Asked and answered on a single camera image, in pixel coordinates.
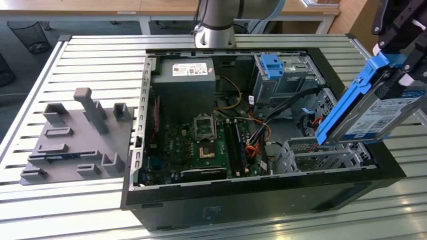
motherboard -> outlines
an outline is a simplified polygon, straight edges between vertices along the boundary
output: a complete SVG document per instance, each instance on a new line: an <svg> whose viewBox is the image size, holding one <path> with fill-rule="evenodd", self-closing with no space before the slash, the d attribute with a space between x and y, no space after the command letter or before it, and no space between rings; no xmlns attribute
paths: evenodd
<svg viewBox="0 0 427 240"><path fill-rule="evenodd" d="M165 126L163 149L149 157L149 184L173 184L257 176L247 158L247 120L199 115L193 122Z"/></svg>

yellow wire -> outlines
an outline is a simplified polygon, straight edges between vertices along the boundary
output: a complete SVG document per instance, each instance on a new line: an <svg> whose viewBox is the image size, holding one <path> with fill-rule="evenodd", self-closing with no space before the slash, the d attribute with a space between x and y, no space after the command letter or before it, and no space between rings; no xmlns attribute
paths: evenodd
<svg viewBox="0 0 427 240"><path fill-rule="evenodd" d="M250 117L251 119L254 119L255 122L258 122L259 124L263 123L263 121L259 120L258 118L253 117L251 114L249 115L249 117ZM266 138L266 142L267 142L267 141L270 140L270 138L273 137L273 129L270 128L269 124L266 124L266 127L267 127L267 129L269 129L269 136L267 136L267 138Z"/></svg>
<svg viewBox="0 0 427 240"><path fill-rule="evenodd" d="M218 109L218 110L227 110L227 109L235 108L235 107L241 104L241 102L242 102L242 92L241 92L241 89L239 89L239 87L237 86L237 84L235 84L227 77L225 77L225 76L221 76L221 77L222 77L223 79L226 79L226 80L231 83L231 85L235 87L235 89L237 89L238 92L239 92L239 100L238 100L238 102L237 102L235 105L233 105L233 106L214 107L214 109Z"/></svg>

blue clip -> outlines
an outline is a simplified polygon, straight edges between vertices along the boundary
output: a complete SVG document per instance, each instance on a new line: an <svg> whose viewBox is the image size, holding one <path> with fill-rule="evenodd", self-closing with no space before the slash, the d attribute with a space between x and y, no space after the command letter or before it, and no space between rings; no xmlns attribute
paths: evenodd
<svg viewBox="0 0 427 240"><path fill-rule="evenodd" d="M270 80L282 79L286 71L283 68L282 60L278 57L278 54L262 54L261 63L265 67L267 78Z"/></svg>
<svg viewBox="0 0 427 240"><path fill-rule="evenodd" d="M309 111L309 109L307 108L302 108L302 110L307 113L307 114L315 114L315 111Z"/></svg>

cable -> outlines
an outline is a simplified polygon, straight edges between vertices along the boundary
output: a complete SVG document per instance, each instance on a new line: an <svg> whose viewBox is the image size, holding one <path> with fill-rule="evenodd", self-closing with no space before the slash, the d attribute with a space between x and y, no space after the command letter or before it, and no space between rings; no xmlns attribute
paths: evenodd
<svg viewBox="0 0 427 240"><path fill-rule="evenodd" d="M254 153L259 154L259 151L257 150L257 148L254 146L246 146L245 150L246 150L246 153L249 155L251 155L251 158L254 158L254 156L253 156Z"/></svg>
<svg viewBox="0 0 427 240"><path fill-rule="evenodd" d="M297 102L298 100L311 94L318 94L322 91L322 87L315 87L315 88L310 88L305 91L301 91L298 94L295 94L293 97L290 97L283 103L281 103L274 109L273 111L269 113L267 117L265 118L263 122L262 122L262 126L261 128L255 131L255 133L253 134L253 136L249 139L249 144L254 144L255 140L258 139L258 137L261 136L262 132L263 132L263 128L266 127L266 125L271 122L271 120L279 116L279 114L287 110Z"/></svg>
<svg viewBox="0 0 427 240"><path fill-rule="evenodd" d="M235 105L222 106L222 107L215 107L215 108L214 108L214 109L217 109L217 110L218 110L218 109L219 109L219 110L227 110L227 109L233 109L233 108L235 108L237 106L239 106L239 104L241 104L241 102L242 102L242 91L241 91L238 85L237 85L227 77L221 76L221 78L226 79L226 80L231 83L231 85L235 87L235 89L238 90L238 92L239 92L239 100L238 100L238 102L237 102Z"/></svg>
<svg viewBox="0 0 427 240"><path fill-rule="evenodd" d="M215 109L215 111L227 119L245 119L245 120L251 120L254 121L253 118L249 117L241 117L241 116L229 116L225 112L222 112L221 110Z"/></svg>
<svg viewBox="0 0 427 240"><path fill-rule="evenodd" d="M319 117L313 121L313 125L315 125L322 119L323 119L323 116L319 116Z"/></svg>
<svg viewBox="0 0 427 240"><path fill-rule="evenodd" d="M267 151L266 151L266 134L265 134L265 132L261 134L259 141L262 142L262 144L261 144L261 160L267 165L267 169L265 169L265 170L266 170L266 173L269 175L270 174L270 164L269 164L270 160L269 160Z"/></svg>
<svg viewBox="0 0 427 240"><path fill-rule="evenodd" d="M303 114L301 116L299 122L298 122L298 127L301 128L301 133L303 135L303 137L307 137L307 133L305 131L305 119L306 119L307 114Z"/></svg>
<svg viewBox="0 0 427 240"><path fill-rule="evenodd" d="M195 31L195 27L198 25L198 19L199 19L199 12L201 12L201 5L202 5L202 0L199 0L199 3L198 3L198 8L195 10L195 15L194 15L194 18L193 18L193 28L191 28L191 32L190 34L194 33Z"/></svg>
<svg viewBox="0 0 427 240"><path fill-rule="evenodd" d="M250 32L249 34L253 34L253 33L254 33L254 30L255 30L257 27L259 26L261 22L262 22L262 21L258 21L258 23L255 24L255 27L253 27L253 30L251 30L251 32Z"/></svg>
<svg viewBox="0 0 427 240"><path fill-rule="evenodd" d="M15 96L15 95L29 95L29 93L10 93L10 94L2 94L0 97L6 97L6 96Z"/></svg>
<svg viewBox="0 0 427 240"><path fill-rule="evenodd" d="M241 28L243 28L243 29L245 29L245 33L246 33L246 34L250 34L250 31L249 31L249 29L247 29L245 26L242 26L242 25L239 25L239 24L237 24L237 23L234 23L233 25L239 26Z"/></svg>
<svg viewBox="0 0 427 240"><path fill-rule="evenodd" d="M283 144L282 144L281 142L278 142L278 141L273 141L271 144L275 144L275 145L278 145L281 148L283 148Z"/></svg>
<svg viewBox="0 0 427 240"><path fill-rule="evenodd" d="M233 105L233 104L230 103L230 97L226 98L226 103L227 103L227 106L231 106L231 105ZM230 109L230 110L234 111L234 113L235 113L235 115L237 115L238 117L241 117L241 114L239 114L237 108L233 108L233 109Z"/></svg>
<svg viewBox="0 0 427 240"><path fill-rule="evenodd" d="M249 116L250 116L250 118L253 118L259 124L263 124L263 121L262 120L259 120L258 118L255 118L254 116L253 116L253 110L250 109L249 110ZM270 128L270 126L266 124L266 127L267 127L267 129L269 129L269 137L266 138L266 140L269 140L271 137L273 137L273 129Z"/></svg>

white desk leg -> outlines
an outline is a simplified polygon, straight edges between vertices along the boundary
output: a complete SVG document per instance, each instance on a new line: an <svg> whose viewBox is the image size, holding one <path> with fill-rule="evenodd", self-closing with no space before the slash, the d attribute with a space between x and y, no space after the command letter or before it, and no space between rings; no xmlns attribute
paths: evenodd
<svg viewBox="0 0 427 240"><path fill-rule="evenodd" d="M335 19L335 15L327 15L323 17L323 20L319 24L315 34L329 34L334 19Z"/></svg>
<svg viewBox="0 0 427 240"><path fill-rule="evenodd" d="M150 30L150 16L142 16L139 17L139 26L141 26L141 34L143 35L151 35L153 32Z"/></svg>

